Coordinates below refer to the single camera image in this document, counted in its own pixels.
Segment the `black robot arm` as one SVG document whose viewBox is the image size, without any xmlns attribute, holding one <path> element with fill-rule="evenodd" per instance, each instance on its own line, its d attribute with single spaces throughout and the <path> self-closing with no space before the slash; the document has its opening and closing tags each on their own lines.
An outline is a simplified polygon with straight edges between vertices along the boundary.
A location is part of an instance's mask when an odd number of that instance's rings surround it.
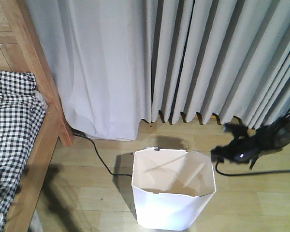
<svg viewBox="0 0 290 232">
<path fill-rule="evenodd" d="M 258 128 L 252 136 L 248 134 L 248 127 L 239 124 L 226 123 L 223 131 L 232 133 L 233 140 L 212 149 L 211 161 L 228 159 L 238 164 L 250 163 L 252 169 L 260 155 L 280 151 L 290 143 L 290 109 L 272 124 Z"/>
</svg>

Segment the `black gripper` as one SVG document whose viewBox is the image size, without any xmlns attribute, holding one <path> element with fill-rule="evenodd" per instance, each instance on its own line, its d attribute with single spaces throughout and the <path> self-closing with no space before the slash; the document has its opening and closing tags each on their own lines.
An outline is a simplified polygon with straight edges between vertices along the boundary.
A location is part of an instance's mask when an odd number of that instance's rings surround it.
<svg viewBox="0 0 290 232">
<path fill-rule="evenodd" d="M 216 146 L 210 151 L 212 162 L 224 162 L 228 159 L 235 163 L 253 163 L 259 158 L 265 150 L 265 143 L 261 138 L 266 134 L 266 128 L 260 128 L 253 136 L 249 136 L 248 127 L 226 123 L 223 125 L 224 132 L 230 132 L 233 140 L 228 145 Z"/>
</svg>

